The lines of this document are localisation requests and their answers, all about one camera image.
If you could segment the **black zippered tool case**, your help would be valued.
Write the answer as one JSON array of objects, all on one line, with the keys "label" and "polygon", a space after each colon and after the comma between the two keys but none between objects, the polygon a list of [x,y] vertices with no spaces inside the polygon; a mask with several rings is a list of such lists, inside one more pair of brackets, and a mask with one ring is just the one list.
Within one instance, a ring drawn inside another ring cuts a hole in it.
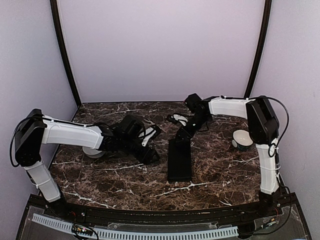
[{"label": "black zippered tool case", "polygon": [[175,139],[170,139],[168,143],[167,181],[190,182],[192,180],[190,141],[176,144]]}]

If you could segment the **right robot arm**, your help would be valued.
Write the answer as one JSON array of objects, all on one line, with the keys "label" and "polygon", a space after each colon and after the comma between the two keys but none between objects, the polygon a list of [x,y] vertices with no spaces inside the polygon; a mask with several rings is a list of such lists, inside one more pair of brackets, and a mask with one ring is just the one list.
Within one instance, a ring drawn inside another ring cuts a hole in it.
[{"label": "right robot arm", "polygon": [[192,179],[191,140],[213,116],[232,116],[247,120],[249,138],[255,144],[260,163],[259,200],[255,213],[266,217],[275,208],[272,197],[281,188],[278,146],[280,122],[270,103],[272,97],[235,98],[212,96],[201,99],[189,95],[184,104],[193,113],[181,121],[175,138],[169,140],[167,180],[170,183],[189,182]]}]

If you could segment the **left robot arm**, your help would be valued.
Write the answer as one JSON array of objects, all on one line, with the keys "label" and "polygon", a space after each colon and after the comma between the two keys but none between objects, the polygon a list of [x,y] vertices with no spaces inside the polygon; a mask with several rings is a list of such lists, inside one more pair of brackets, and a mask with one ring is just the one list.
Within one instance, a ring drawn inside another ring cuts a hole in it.
[{"label": "left robot arm", "polygon": [[103,122],[81,124],[44,115],[33,109],[15,127],[9,146],[9,159],[13,167],[23,167],[51,210],[60,218],[67,218],[70,206],[63,201],[63,193],[44,165],[42,145],[58,144],[82,147],[90,158],[97,159],[107,152],[124,152],[134,156],[141,164],[157,162],[160,157],[148,145],[162,130],[157,125],[146,128],[133,115],[108,125]]}]

